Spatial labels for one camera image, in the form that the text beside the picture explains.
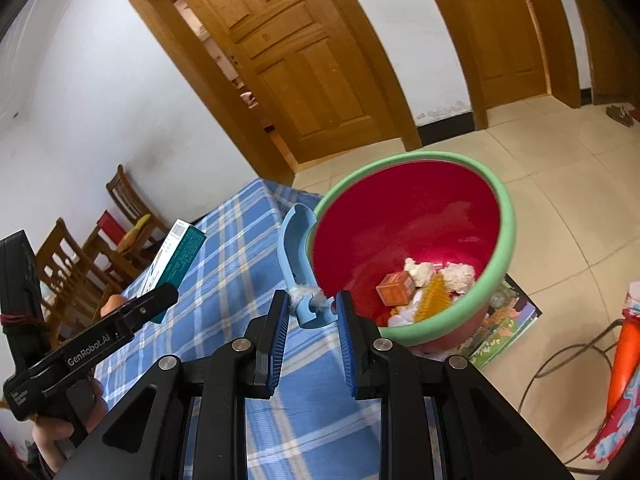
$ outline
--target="teal and white box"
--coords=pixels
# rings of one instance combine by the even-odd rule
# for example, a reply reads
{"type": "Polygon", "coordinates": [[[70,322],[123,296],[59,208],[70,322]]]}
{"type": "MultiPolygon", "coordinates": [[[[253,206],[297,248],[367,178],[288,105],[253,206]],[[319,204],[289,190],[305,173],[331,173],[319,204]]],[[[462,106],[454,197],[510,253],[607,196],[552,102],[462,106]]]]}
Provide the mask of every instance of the teal and white box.
{"type": "MultiPolygon", "coordinates": [[[[138,296],[167,282],[178,288],[206,239],[207,235],[199,229],[183,220],[176,220],[149,266],[138,296]]],[[[158,314],[151,321],[162,322],[165,313],[158,314]]]]}

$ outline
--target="blue plastic piece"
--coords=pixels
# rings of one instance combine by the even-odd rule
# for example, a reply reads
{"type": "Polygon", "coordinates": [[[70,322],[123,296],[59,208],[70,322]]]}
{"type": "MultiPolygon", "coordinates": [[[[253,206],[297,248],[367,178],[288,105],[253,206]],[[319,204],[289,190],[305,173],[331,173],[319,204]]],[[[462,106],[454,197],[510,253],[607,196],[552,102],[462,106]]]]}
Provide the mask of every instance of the blue plastic piece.
{"type": "MultiPolygon", "coordinates": [[[[306,241],[316,215],[304,204],[294,204],[282,221],[278,234],[278,260],[284,274],[287,289],[296,285],[318,286],[311,264],[306,256],[306,241]]],[[[320,328],[335,322],[338,317],[331,312],[331,301],[316,309],[311,304],[313,296],[305,296],[296,307],[296,317],[301,328],[320,328]]]]}
{"type": "Polygon", "coordinates": [[[270,369],[267,379],[267,387],[270,395],[273,395],[280,383],[280,371],[282,370],[282,359],[284,357],[284,345],[287,342],[287,329],[289,328],[289,302],[286,301],[280,309],[278,315],[278,327],[271,344],[270,369]]]}
{"type": "Polygon", "coordinates": [[[356,397],[356,364],[353,354],[353,345],[347,327],[347,317],[344,313],[344,304],[340,294],[335,298],[335,309],[338,313],[338,337],[340,338],[340,351],[342,352],[342,363],[344,364],[344,378],[347,381],[351,397],[356,397]]]}

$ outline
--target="wooden door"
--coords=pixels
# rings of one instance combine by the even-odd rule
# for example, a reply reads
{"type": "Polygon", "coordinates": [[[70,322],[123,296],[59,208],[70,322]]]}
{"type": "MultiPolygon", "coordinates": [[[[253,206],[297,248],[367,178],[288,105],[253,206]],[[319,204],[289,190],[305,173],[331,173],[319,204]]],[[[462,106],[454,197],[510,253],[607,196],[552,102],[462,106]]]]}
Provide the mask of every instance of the wooden door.
{"type": "Polygon", "coordinates": [[[389,138],[383,91],[332,0],[185,1],[299,162],[389,138]]]}
{"type": "Polygon", "coordinates": [[[454,0],[465,21],[486,108],[546,93],[526,0],[454,0]]]}
{"type": "Polygon", "coordinates": [[[575,0],[589,53],[593,103],[640,104],[640,57],[602,0],[575,0]]]}

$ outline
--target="silver bolt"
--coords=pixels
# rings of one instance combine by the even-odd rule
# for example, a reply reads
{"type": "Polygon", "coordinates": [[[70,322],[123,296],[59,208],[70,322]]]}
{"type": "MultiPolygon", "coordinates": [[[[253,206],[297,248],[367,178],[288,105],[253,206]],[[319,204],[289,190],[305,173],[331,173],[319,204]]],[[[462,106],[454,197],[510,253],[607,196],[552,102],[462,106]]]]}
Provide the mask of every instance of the silver bolt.
{"type": "Polygon", "coordinates": [[[449,366],[455,370],[464,370],[468,362],[462,355],[452,355],[449,358],[449,366]]]}
{"type": "Polygon", "coordinates": [[[231,348],[233,348],[236,352],[244,352],[251,348],[251,341],[241,337],[240,339],[236,339],[231,343],[231,348]]]}
{"type": "Polygon", "coordinates": [[[385,339],[383,337],[379,337],[373,342],[373,348],[380,352],[386,352],[387,350],[391,350],[391,347],[394,344],[389,341],[389,339],[385,339]]]}
{"type": "Polygon", "coordinates": [[[160,359],[158,366],[160,367],[161,370],[171,370],[171,368],[173,368],[177,364],[178,364],[178,359],[176,359],[172,355],[165,355],[163,358],[160,359]]]}

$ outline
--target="yellow toy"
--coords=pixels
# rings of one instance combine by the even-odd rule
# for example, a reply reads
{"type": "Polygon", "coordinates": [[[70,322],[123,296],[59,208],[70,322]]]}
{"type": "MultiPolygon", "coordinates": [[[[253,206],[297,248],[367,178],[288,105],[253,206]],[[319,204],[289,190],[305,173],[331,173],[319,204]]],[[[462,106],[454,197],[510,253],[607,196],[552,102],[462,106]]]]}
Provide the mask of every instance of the yellow toy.
{"type": "Polygon", "coordinates": [[[447,292],[442,274],[436,274],[431,283],[424,288],[418,309],[414,314],[414,322],[422,321],[446,310],[453,304],[447,292]]]}

